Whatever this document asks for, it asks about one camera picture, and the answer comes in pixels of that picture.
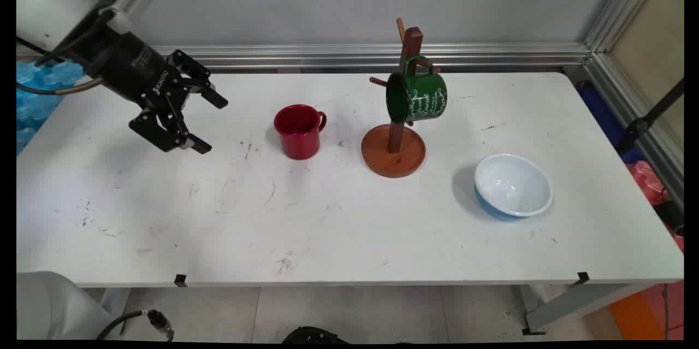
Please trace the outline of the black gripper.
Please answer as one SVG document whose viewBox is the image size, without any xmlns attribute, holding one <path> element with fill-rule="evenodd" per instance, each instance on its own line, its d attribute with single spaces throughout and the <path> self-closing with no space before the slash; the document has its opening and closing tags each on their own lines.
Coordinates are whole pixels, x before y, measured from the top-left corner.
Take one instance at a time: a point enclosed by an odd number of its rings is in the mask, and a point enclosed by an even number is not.
<svg viewBox="0 0 699 349">
<path fill-rule="evenodd" d="M 215 108 L 229 104 L 210 82 L 209 69 L 192 56 L 181 50 L 162 56 L 133 33 L 119 34 L 110 26 L 76 27 L 63 38 L 61 49 L 87 75 L 102 78 L 105 87 L 144 109 L 129 128 L 145 140 L 164 152 L 192 149 L 203 155 L 212 150 L 189 131 L 177 100 L 164 98 L 173 82 Z"/>
</svg>

